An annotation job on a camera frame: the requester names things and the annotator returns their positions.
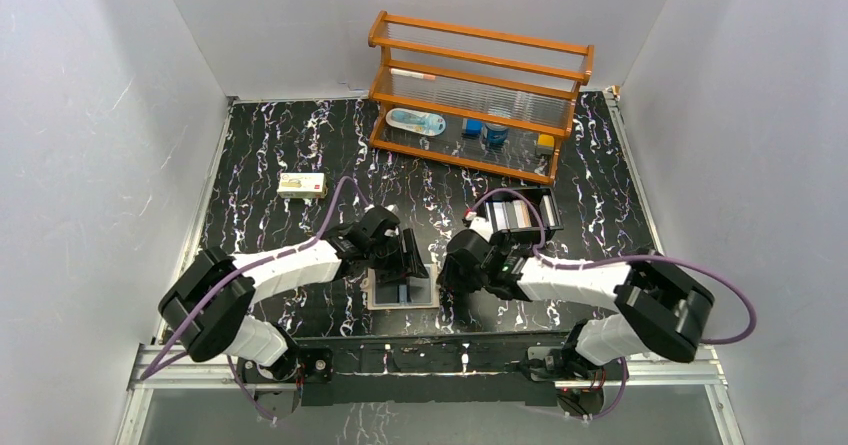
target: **yellow object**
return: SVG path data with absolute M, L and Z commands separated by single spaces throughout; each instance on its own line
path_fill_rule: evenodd
M 541 147 L 551 147 L 554 146 L 554 137 L 550 135 L 540 134 L 539 139 L 536 140 L 536 145 Z

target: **white box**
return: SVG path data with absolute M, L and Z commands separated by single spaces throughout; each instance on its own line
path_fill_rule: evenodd
M 277 194 L 282 198 L 324 198 L 327 183 L 323 173 L 282 173 Z

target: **wooden rack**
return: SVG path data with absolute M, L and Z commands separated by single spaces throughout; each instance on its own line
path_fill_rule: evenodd
M 385 11 L 377 15 L 368 34 L 368 45 L 381 48 L 380 68 L 368 94 L 380 104 L 371 146 L 531 182 L 554 182 L 562 143 L 571 135 L 580 87 L 592 75 L 594 46 L 389 15 Z M 398 55 L 410 58 L 398 60 Z M 392 69 L 426 78 L 392 74 Z M 462 119 L 510 127 L 510 137 L 515 137 L 519 144 L 516 147 L 523 147 L 524 158 L 514 160 L 511 157 L 515 154 L 510 151 L 488 151 L 473 143 L 439 151 L 431 150 L 429 142 L 418 145 L 420 137 L 399 140 L 398 134 L 393 134 L 396 131 L 386 126 L 386 115 L 395 107 L 438 113 L 447 120 L 448 129 L 457 130 Z M 538 134 L 552 136 L 554 150 L 549 159 L 534 163 L 526 154 L 528 144 L 535 144 Z M 451 143 L 461 141 L 457 138 Z

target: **white wall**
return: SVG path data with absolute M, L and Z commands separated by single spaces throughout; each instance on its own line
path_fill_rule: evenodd
M 306 98 L 368 89 L 368 30 L 399 15 L 595 44 L 591 86 L 624 81 L 665 0 L 175 0 L 227 95 Z
M 623 88 L 669 254 L 750 295 L 723 347 L 749 444 L 848 435 L 848 0 L 669 0 Z M 711 335 L 743 326 L 727 294 Z
M 0 0 L 0 443 L 114 440 L 225 113 L 172 0 Z

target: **black marble surface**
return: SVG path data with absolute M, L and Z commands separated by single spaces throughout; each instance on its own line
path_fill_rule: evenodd
M 439 262 L 462 214 L 487 190 L 527 185 L 424 159 L 375 150 L 368 136 L 377 106 L 367 100 L 237 104 L 204 224 L 201 247 L 253 253 L 299 243 L 317 231 L 323 200 L 277 196 L 281 172 L 323 172 L 330 193 L 345 175 L 369 200 L 395 204 L 415 229 L 425 262 Z M 571 138 L 560 156 L 554 187 L 564 230 L 549 253 L 599 259 L 652 244 L 609 110 L 600 92 L 580 96 Z M 353 220 L 363 204 L 343 191 L 335 220 Z M 440 308 L 369 311 L 364 277 L 302 287 L 257 304 L 253 313 L 277 321 L 296 337 L 447 334 L 506 330 L 567 330 L 605 311 L 580 304 L 505 302 L 482 291 L 442 293 Z

